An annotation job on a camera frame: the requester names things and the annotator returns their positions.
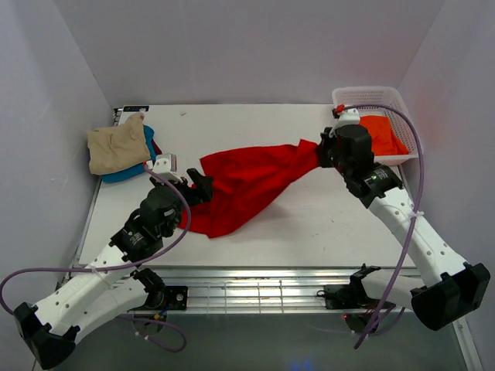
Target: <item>white wall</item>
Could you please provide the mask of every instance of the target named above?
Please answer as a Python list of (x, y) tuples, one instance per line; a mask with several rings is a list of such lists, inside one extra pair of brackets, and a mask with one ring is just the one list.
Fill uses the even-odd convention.
[(397, 87), (443, 0), (55, 0), (112, 107)]
[[(0, 1), (0, 279), (14, 270), (67, 266), (95, 179), (85, 132), (111, 109), (52, 0)], [(35, 302), (53, 274), (15, 278), (7, 302)], [(34, 357), (0, 309), (0, 370), (31, 369)]]
[[(471, 263), (495, 274), (495, 2), (448, 0), (399, 87), (425, 143), (423, 208)], [(417, 181), (416, 164), (408, 178)], [(484, 369), (495, 369), (495, 284), (468, 316)]]

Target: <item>blue cloth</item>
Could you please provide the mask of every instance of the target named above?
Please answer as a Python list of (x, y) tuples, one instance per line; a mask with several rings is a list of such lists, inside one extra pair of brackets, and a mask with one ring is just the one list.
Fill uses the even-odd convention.
[[(151, 160), (156, 160), (155, 149), (153, 148), (152, 140), (155, 135), (155, 131), (151, 129), (149, 126), (145, 126), (145, 139), (146, 146), (148, 147), (149, 154), (152, 156)], [(125, 170), (121, 170), (120, 172), (114, 172), (112, 174), (105, 174), (101, 176), (101, 180), (105, 183), (116, 183), (122, 182), (123, 180), (127, 180), (132, 178), (133, 176), (137, 176), (145, 172), (145, 166), (143, 164), (137, 164)]]

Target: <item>basket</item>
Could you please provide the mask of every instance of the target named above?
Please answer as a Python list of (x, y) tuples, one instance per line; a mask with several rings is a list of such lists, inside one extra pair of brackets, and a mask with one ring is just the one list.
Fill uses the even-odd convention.
[[(408, 109), (406, 108), (400, 93), (393, 87), (341, 87), (332, 92), (332, 99), (335, 107), (339, 104), (344, 104), (346, 106), (351, 104), (386, 104), (410, 118)], [(409, 155), (375, 156), (376, 162), (380, 162), (383, 165), (394, 166), (400, 165), (410, 158), (418, 157), (418, 148), (416, 146), (415, 138), (413, 137), (409, 126), (399, 116), (378, 107), (360, 108), (358, 111), (361, 116), (378, 114), (388, 117), (395, 135), (409, 150)]]

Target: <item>tabletop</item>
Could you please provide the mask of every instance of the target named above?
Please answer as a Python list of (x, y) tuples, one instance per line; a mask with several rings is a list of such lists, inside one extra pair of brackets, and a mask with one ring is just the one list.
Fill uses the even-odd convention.
[[(163, 152), (178, 158), (178, 173), (200, 158), (231, 148), (297, 145), (319, 141), (333, 125), (325, 104), (204, 104), (149, 106), (145, 124), (155, 130)], [(122, 112), (124, 123), (132, 112)], [(145, 174), (125, 182), (101, 183), (80, 252), (80, 264), (99, 254), (146, 197)], [(176, 230), (176, 238), (181, 230)], [(269, 207), (229, 236), (209, 239), (188, 233), (148, 266), (175, 267), (393, 267), (401, 245), (358, 199), (335, 169), (317, 168), (292, 183)], [(413, 267), (407, 258), (405, 267)]]

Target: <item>beige cloth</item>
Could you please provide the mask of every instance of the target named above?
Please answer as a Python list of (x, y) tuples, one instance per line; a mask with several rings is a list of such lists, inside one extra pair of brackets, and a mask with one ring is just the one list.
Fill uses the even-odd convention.
[(142, 123), (144, 118), (145, 114), (140, 112), (122, 125), (87, 132), (91, 174), (120, 172), (150, 159)]

